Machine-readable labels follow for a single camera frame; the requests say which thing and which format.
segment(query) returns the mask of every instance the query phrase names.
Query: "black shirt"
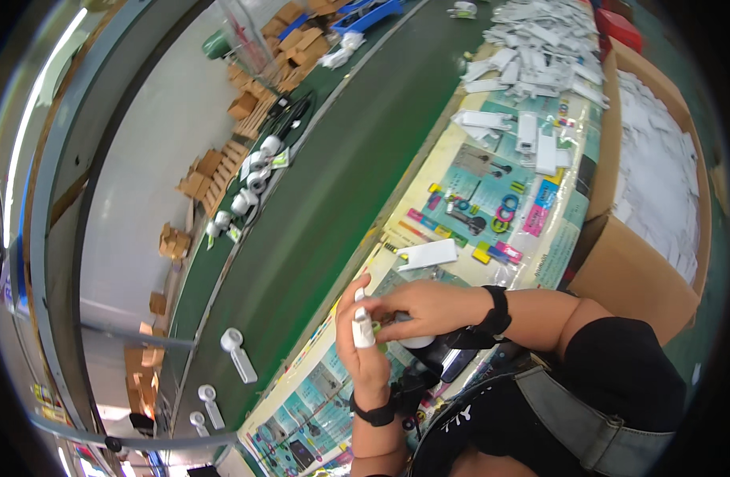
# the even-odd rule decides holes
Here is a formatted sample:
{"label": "black shirt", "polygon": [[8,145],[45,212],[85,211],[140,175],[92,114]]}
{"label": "black shirt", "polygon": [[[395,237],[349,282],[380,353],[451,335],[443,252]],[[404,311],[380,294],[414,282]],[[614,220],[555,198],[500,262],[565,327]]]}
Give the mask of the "black shirt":
{"label": "black shirt", "polygon": [[[670,432],[683,418],[685,383],[643,321],[593,321],[571,339],[563,363],[552,364],[550,374],[562,386],[594,409],[622,417],[627,427]],[[420,444],[412,475],[448,475],[468,444],[488,455],[511,456],[539,477],[586,475],[577,458],[542,425],[515,382],[503,378],[489,384],[458,400],[437,423],[441,425],[432,427]]]}

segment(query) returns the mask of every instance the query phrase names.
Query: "pile of white parts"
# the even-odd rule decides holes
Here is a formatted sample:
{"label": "pile of white parts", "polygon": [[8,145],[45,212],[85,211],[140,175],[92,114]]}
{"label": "pile of white parts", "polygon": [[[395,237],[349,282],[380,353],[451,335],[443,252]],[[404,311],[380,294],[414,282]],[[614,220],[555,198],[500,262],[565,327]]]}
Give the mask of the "pile of white parts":
{"label": "pile of white parts", "polygon": [[[469,93],[506,90],[516,100],[557,98],[571,90],[608,108],[608,98],[581,79],[597,85],[604,76],[595,56],[598,44],[592,16],[579,0],[511,0],[496,8],[494,26],[484,31],[488,43],[503,48],[486,60],[470,62],[461,76]],[[485,72],[500,76],[478,80]]]}
{"label": "pile of white parts", "polygon": [[[587,81],[601,85],[604,80],[595,55],[598,44],[590,35],[598,33],[592,16],[579,6],[579,0],[511,0],[496,8],[494,26],[484,32],[488,43],[501,46],[498,52],[481,61],[470,62],[461,76],[468,93],[505,91],[516,101],[537,96],[558,98],[562,91],[573,91],[608,109],[608,98]],[[488,71],[500,76],[479,79]],[[504,123],[509,114],[460,110],[453,121],[479,141],[498,138],[498,132],[511,129]],[[536,113],[518,114],[516,150],[528,160],[522,166],[554,176],[559,167],[570,167],[571,151],[557,149],[556,138],[537,128]]]}
{"label": "pile of white parts", "polygon": [[614,216],[692,284],[699,240],[693,139],[637,76],[618,76],[622,150]]}

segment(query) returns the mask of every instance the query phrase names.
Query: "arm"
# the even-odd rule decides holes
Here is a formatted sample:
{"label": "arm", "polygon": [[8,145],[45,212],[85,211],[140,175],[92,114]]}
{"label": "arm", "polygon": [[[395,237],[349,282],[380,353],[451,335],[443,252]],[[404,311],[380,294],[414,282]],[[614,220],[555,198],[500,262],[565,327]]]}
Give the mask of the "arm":
{"label": "arm", "polygon": [[[336,315],[336,352],[341,363],[351,374],[354,384],[354,400],[363,411],[386,405],[389,401],[389,376],[391,363],[373,346],[365,349],[354,347],[352,319],[354,311],[364,307],[374,313],[381,307],[379,299],[364,299],[354,304],[354,291],[370,283],[370,276],[363,275],[353,281],[338,302]],[[397,417],[389,424],[373,427],[355,415],[352,430],[352,476],[398,475],[407,463],[408,451],[405,435]]]}
{"label": "arm", "polygon": [[[536,351],[555,351],[561,358],[571,338],[587,323],[612,316],[593,300],[552,290],[506,291],[511,325],[505,337]],[[411,281],[381,298],[379,311],[407,311],[411,321],[392,324],[379,341],[445,334],[480,324],[494,308],[490,294],[479,287],[463,289],[437,281]]]}

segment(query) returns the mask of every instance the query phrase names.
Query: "red box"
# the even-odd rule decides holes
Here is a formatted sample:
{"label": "red box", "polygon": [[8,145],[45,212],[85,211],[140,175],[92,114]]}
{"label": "red box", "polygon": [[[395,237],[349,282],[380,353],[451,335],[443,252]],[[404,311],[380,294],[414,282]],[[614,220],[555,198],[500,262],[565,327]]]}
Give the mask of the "red box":
{"label": "red box", "polygon": [[601,56],[605,56],[611,49],[608,37],[616,38],[638,53],[642,53],[643,40],[637,28],[625,17],[618,13],[609,12],[603,8],[595,11],[595,26],[600,32]]}

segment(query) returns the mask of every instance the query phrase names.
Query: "black watch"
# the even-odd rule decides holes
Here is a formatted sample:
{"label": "black watch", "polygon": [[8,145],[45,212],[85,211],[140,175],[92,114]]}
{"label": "black watch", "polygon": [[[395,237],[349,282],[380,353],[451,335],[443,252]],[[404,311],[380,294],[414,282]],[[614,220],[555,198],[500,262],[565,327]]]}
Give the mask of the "black watch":
{"label": "black watch", "polygon": [[396,407],[397,404],[394,399],[393,389],[390,390],[389,402],[387,402],[385,406],[371,409],[370,411],[363,411],[359,406],[357,406],[357,403],[354,402],[354,391],[352,391],[352,396],[349,398],[349,408],[351,409],[351,412],[356,413],[373,427],[381,427],[391,424],[394,420]]}
{"label": "black watch", "polygon": [[484,321],[475,326],[461,328],[447,334],[446,344],[453,349],[489,349],[504,341],[500,335],[511,325],[507,312],[505,288],[485,285],[482,287],[492,296],[494,308],[487,312]]}

